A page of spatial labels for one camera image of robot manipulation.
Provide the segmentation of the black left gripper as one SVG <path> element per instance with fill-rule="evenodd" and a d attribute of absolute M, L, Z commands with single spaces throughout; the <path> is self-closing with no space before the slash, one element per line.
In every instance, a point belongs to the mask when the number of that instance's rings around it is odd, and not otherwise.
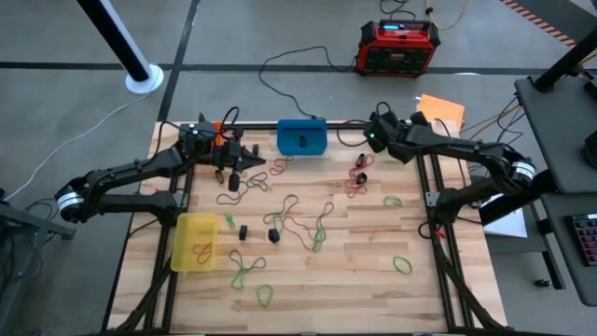
<path fill-rule="evenodd" d="M 218 169 L 242 169 L 264 165 L 267 161 L 258 155 L 245 151 L 239 140 L 226 141 L 221 146 L 214 146 L 212 150 L 212 165 Z"/>

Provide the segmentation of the thin red rubber band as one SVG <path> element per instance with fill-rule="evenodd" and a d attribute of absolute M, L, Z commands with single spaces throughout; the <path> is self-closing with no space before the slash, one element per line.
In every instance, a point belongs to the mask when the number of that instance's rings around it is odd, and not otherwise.
<path fill-rule="evenodd" d="M 368 192 L 366 180 L 359 177 L 345 180 L 344 187 L 346 195 L 349 198 L 354 198 L 357 195 L 366 194 Z"/>
<path fill-rule="evenodd" d="M 349 171 L 349 177 L 350 178 L 356 178 L 356 176 L 359 173 L 364 173 L 363 170 L 365 168 L 368 168 L 374 162 L 374 156 L 372 154 L 365 154 L 365 156 L 366 156 L 366 160 L 365 160 L 365 163 L 364 163 L 363 166 L 356 167 L 355 164 L 354 164 L 354 167 Z"/>
<path fill-rule="evenodd" d="M 278 158 L 273 161 L 273 166 L 270 168 L 269 173 L 271 175 L 281 175 L 288 168 L 288 164 L 294 160 L 293 156 L 285 156 Z"/>
<path fill-rule="evenodd" d="M 203 265 L 208 263 L 213 255 L 213 244 L 194 245 L 192 251 L 196 255 L 197 263 Z"/>
<path fill-rule="evenodd" d="M 306 250 L 312 251 L 315 232 L 312 232 L 312 229 L 309 226 L 297 222 L 292 217 L 284 218 L 284 226 L 286 231 L 298 238 L 299 242 Z"/>

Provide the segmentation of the blue plastic bin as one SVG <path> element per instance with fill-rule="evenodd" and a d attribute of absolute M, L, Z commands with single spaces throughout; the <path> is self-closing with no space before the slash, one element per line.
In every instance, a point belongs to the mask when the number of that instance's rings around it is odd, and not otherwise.
<path fill-rule="evenodd" d="M 319 156 L 327 147 L 327 124 L 322 119 L 281 119 L 276 125 L 277 147 L 285 156 Z M 307 146 L 299 146 L 299 137 Z"/>

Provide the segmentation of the orange paper sheet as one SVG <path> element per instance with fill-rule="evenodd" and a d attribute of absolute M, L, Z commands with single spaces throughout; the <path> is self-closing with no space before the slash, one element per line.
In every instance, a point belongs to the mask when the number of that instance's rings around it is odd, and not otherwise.
<path fill-rule="evenodd" d="M 451 101 L 422 94 L 417 96 L 417 111 L 422 112 L 428 121 L 441 119 L 444 123 L 451 122 L 457 132 L 463 126 L 465 107 Z"/>

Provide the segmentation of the red black power station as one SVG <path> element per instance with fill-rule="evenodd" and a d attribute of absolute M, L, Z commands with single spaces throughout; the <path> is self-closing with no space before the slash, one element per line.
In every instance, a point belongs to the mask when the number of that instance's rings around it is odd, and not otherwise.
<path fill-rule="evenodd" d="M 427 72 L 437 47 L 431 21 L 380 20 L 361 27 L 356 72 L 361 76 L 419 77 Z"/>

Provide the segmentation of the yellow plastic basket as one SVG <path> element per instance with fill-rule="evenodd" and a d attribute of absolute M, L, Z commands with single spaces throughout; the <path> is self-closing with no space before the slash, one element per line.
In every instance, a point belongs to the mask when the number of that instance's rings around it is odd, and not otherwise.
<path fill-rule="evenodd" d="M 171 269 L 177 273 L 204 273 L 215 269 L 216 244 L 219 225 L 216 214 L 184 213 L 176 223 Z M 194 245 L 213 244 L 213 255 L 206 264 L 199 265 L 192 249 Z"/>

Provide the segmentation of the white pole with round base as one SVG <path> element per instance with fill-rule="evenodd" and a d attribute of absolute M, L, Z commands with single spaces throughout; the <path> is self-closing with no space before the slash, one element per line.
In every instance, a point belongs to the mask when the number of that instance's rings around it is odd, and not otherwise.
<path fill-rule="evenodd" d="M 139 95 L 155 91 L 163 82 L 163 70 L 146 59 L 110 0 L 76 2 L 127 71 L 127 90 Z"/>

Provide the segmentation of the white paper sheet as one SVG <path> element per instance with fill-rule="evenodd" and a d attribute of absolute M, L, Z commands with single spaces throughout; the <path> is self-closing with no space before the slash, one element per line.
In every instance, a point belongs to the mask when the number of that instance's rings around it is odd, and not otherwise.
<path fill-rule="evenodd" d="M 521 208 L 484 226 L 484 232 L 514 238 L 528 237 L 523 210 Z"/>

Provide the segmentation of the black desk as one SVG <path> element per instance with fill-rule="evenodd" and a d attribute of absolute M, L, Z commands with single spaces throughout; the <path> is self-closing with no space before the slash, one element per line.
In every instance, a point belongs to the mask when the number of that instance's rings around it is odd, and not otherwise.
<path fill-rule="evenodd" d="M 540 196 L 581 302 L 597 307 L 597 266 L 586 266 L 567 218 L 597 215 L 597 169 L 584 159 L 585 139 L 597 131 L 597 100 L 577 77 L 559 80 L 541 92 L 530 79 L 515 89 L 556 190 Z"/>

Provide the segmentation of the black metal beam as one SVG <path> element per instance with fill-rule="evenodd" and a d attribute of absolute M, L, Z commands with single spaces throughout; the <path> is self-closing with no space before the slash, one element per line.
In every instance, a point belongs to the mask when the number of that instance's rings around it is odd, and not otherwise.
<path fill-rule="evenodd" d="M 541 92 L 551 91 L 554 84 L 597 49 L 597 26 L 560 58 L 543 75 L 532 80 Z"/>

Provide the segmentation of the backlit keyboard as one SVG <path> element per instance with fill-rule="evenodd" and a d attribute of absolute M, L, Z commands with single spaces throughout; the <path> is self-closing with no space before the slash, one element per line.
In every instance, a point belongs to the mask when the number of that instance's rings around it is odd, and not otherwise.
<path fill-rule="evenodd" d="M 597 267 L 597 213 L 569 218 L 577 249 L 587 267 Z"/>

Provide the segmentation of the grey metal stand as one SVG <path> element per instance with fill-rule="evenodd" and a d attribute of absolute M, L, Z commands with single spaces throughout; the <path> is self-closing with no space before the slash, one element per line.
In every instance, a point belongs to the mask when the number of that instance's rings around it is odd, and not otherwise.
<path fill-rule="evenodd" d="M 74 237 L 69 225 L 24 213 L 0 201 L 0 336 L 8 336 L 46 240 Z"/>

